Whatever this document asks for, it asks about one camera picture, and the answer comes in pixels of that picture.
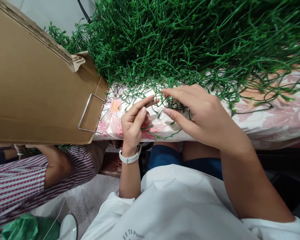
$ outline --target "white watch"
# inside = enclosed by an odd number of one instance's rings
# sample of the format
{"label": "white watch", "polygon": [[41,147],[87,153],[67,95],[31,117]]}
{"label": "white watch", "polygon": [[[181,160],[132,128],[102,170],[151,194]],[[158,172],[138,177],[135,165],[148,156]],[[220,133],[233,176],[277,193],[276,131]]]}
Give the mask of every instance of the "white watch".
{"label": "white watch", "polygon": [[119,158],[122,162],[124,162],[125,164],[130,164],[130,163],[133,163],[135,161],[137,161],[139,159],[139,156],[140,156],[140,153],[141,153],[141,146],[140,146],[140,149],[137,151],[137,153],[135,155],[133,155],[132,157],[127,157],[125,158],[124,156],[122,156],[121,152],[122,150],[120,150],[119,152]]}

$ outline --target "white shirt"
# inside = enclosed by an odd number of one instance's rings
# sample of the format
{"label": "white shirt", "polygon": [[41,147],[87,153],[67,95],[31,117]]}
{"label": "white shirt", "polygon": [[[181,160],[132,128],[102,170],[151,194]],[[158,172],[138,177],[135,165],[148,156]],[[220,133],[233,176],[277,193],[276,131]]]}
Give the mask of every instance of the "white shirt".
{"label": "white shirt", "polygon": [[151,169],[135,199],[111,193],[82,240],[300,240],[300,219],[238,219],[223,181],[168,165]]}

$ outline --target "cardboard box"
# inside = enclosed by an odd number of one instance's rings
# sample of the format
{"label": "cardboard box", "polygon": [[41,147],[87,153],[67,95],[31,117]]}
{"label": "cardboard box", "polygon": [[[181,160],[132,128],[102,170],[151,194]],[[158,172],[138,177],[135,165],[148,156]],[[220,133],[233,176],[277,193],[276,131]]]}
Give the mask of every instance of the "cardboard box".
{"label": "cardboard box", "polygon": [[[87,52],[71,56],[0,0],[0,143],[90,143],[108,89]],[[91,132],[78,129],[85,108]]]}

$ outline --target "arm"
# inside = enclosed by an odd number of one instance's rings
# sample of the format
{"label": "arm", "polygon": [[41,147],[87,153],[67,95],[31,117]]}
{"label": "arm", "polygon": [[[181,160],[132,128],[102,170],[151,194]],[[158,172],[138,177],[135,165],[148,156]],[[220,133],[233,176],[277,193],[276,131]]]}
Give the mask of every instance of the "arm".
{"label": "arm", "polygon": [[[131,157],[135,155],[137,148],[130,148],[123,143],[122,156]],[[139,161],[131,164],[122,163],[119,197],[121,198],[135,198],[139,197],[141,189]]]}
{"label": "arm", "polygon": [[[132,157],[137,152],[137,145],[141,141],[141,126],[150,118],[146,108],[150,107],[159,100],[153,100],[153,95],[146,97],[134,104],[129,111],[121,118],[121,126],[123,131],[122,156]],[[122,171],[119,185],[119,196],[121,198],[139,197],[141,191],[141,179],[139,162],[135,161],[131,164],[122,163]]]}
{"label": "arm", "polygon": [[252,145],[237,156],[220,152],[227,194],[239,218],[292,222],[290,212],[267,178]]}
{"label": "arm", "polygon": [[48,188],[63,179],[67,178],[74,170],[74,167],[67,155],[52,145],[26,145],[27,147],[35,147],[42,152],[48,161],[46,175],[44,179],[44,187]]}
{"label": "arm", "polygon": [[231,119],[219,99],[195,84],[163,89],[186,105],[191,121],[172,109],[164,112],[197,141],[220,150],[222,174],[239,218],[291,222],[295,218],[268,180],[252,143]]}

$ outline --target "white wall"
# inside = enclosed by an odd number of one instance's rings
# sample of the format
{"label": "white wall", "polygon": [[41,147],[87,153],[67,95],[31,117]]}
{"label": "white wall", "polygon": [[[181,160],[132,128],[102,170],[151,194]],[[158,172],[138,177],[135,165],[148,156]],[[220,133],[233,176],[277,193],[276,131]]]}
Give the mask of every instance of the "white wall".
{"label": "white wall", "polygon": [[[48,27],[50,21],[61,30],[66,30],[67,35],[75,31],[74,24],[78,23],[84,15],[77,0],[8,0],[19,8],[42,29]],[[94,0],[81,0],[81,4],[88,14],[92,16]]]}

